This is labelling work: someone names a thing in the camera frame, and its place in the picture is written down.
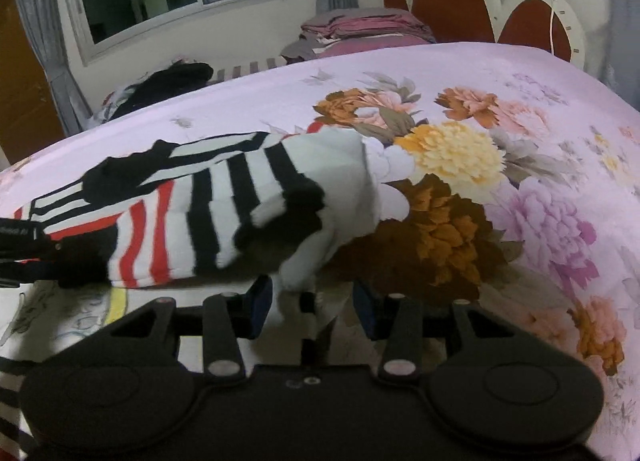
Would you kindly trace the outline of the dark clothes pile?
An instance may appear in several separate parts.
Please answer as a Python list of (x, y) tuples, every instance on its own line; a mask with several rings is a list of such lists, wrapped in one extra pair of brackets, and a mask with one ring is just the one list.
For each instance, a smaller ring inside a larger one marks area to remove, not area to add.
[(134, 83), (119, 87), (102, 102), (101, 108), (89, 118), (93, 128), (131, 112), (170, 98), (205, 87), (214, 69), (205, 62), (179, 59), (163, 69), (146, 73)]

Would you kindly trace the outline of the floral pink bedsheet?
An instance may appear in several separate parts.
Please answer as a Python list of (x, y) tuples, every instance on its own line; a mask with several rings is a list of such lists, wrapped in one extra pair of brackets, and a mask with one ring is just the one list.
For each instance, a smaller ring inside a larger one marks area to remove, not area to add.
[(387, 48), (209, 86), (66, 139), (1, 175), (1, 210), (156, 140), (356, 132), (395, 280), (480, 303), (582, 359), (604, 409), (590, 446), (639, 455), (639, 114), (544, 51), (498, 44)]

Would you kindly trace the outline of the striped knit sweater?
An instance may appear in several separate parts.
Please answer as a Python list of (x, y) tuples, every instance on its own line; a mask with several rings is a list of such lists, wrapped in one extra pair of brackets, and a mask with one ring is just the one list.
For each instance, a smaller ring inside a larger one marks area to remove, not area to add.
[[(309, 308), (335, 252), (373, 233), (378, 183), (356, 132), (157, 141), (30, 203), (52, 239), (99, 233), (107, 285), (268, 276)], [(248, 460), (302, 450), (286, 371), (206, 375), (203, 306), (156, 301), (30, 370), (18, 407), (32, 460)]]

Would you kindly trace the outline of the red white scalloped headboard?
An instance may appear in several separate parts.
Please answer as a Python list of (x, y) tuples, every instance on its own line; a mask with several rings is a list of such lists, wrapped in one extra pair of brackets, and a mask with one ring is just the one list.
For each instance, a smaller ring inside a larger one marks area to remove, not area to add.
[(550, 52), (585, 68), (586, 36), (567, 0), (382, 0), (407, 10), (439, 43), (497, 43)]

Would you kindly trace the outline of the brown wooden door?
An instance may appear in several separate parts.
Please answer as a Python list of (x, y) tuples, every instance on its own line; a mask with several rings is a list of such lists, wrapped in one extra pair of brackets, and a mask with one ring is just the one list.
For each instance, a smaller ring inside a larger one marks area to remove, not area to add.
[(1, 0), (1, 149), (13, 164), (65, 135), (15, 0)]

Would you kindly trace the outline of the folded pink grey bedding stack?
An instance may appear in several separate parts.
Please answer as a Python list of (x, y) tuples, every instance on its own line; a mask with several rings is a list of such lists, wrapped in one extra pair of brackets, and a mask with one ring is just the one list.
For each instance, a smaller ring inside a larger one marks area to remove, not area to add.
[(339, 9), (300, 26), (295, 42), (281, 57), (288, 63), (371, 50), (436, 43), (432, 30), (412, 13), (395, 8)]

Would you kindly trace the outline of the left grey curtain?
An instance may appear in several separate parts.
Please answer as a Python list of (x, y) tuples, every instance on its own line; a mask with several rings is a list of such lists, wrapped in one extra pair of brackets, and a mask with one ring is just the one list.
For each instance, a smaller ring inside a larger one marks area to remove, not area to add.
[(58, 0), (15, 0), (29, 42), (46, 80), (65, 135), (86, 129), (87, 100), (70, 72)]

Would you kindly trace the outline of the grey striped mattress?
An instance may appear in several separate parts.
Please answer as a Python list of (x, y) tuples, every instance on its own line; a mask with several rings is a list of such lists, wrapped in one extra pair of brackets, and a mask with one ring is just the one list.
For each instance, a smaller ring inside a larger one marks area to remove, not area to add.
[(228, 80), (236, 80), (237, 78), (247, 75), (281, 68), (281, 66), (285, 66), (287, 64), (288, 62), (286, 62), (284, 57), (277, 56), (248, 63), (231, 65), (228, 66), (228, 68), (215, 70), (207, 84), (216, 85), (228, 82)]

